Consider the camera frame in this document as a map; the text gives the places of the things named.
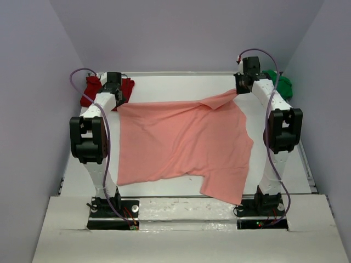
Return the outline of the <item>pink t shirt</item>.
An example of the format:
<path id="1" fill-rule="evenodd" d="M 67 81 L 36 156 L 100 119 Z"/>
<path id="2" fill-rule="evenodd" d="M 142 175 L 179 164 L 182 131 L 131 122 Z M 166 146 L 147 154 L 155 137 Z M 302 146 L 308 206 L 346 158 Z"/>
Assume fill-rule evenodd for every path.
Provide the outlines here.
<path id="1" fill-rule="evenodd" d="M 253 140 L 235 97 L 120 106 L 118 185 L 189 174 L 203 177 L 201 194 L 240 204 Z"/>

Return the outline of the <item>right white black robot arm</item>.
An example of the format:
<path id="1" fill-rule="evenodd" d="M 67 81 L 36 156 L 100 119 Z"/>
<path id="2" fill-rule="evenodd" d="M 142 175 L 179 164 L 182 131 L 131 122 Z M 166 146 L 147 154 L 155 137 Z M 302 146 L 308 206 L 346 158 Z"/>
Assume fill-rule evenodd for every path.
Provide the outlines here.
<path id="1" fill-rule="evenodd" d="M 267 160 L 253 199 L 245 199 L 234 208 L 238 217 L 277 216 L 285 189 L 282 174 L 289 154 L 299 144 L 303 112 L 293 108 L 275 88 L 275 82 L 261 71 L 259 58 L 238 58 L 234 75 L 238 94 L 252 93 L 266 109 L 263 141 Z"/>

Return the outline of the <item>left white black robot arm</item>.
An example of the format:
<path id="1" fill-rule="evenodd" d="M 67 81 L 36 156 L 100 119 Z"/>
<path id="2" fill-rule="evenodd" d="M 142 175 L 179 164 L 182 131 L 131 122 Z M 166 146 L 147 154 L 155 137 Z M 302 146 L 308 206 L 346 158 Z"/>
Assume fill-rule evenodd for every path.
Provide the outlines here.
<path id="1" fill-rule="evenodd" d="M 117 216 L 127 222 L 121 211 L 121 195 L 109 173 L 111 158 L 111 132 L 107 115 L 123 99 L 120 89 L 122 73 L 105 72 L 103 83 L 95 98 L 81 95 L 90 106 L 78 117 L 69 121 L 70 144 L 73 157 L 86 168 L 95 188 L 94 210 L 103 210 L 108 216 Z"/>

